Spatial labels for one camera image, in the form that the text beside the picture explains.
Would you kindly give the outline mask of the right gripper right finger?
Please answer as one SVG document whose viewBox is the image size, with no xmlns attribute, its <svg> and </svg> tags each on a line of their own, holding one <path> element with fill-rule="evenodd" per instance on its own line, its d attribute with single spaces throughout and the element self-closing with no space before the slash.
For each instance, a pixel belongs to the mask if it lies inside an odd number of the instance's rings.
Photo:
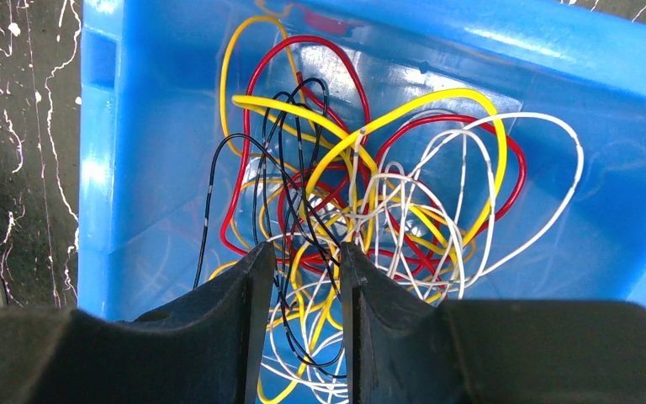
<svg viewBox="0 0 646 404">
<path fill-rule="evenodd" d="M 431 306 L 341 249 L 352 403 L 646 403 L 646 309 L 613 300 Z"/>
</svg>

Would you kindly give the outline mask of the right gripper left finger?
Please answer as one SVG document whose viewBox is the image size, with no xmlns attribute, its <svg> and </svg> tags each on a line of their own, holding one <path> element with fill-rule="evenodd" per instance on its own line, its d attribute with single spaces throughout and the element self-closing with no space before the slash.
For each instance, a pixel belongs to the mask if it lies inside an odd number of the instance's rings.
<svg viewBox="0 0 646 404">
<path fill-rule="evenodd" d="M 252 403 L 274 269 L 263 242 L 132 322 L 0 308 L 0 403 Z"/>
</svg>

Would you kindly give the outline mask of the blue plastic bin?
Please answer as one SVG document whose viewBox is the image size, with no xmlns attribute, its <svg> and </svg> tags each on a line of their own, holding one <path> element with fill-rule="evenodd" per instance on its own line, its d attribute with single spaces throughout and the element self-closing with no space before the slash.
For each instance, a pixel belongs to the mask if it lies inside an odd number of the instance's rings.
<svg viewBox="0 0 646 404">
<path fill-rule="evenodd" d="M 79 306 L 260 242 L 257 403 L 352 403 L 341 245 L 431 306 L 646 309 L 646 26 L 558 1 L 88 1 Z"/>
</svg>

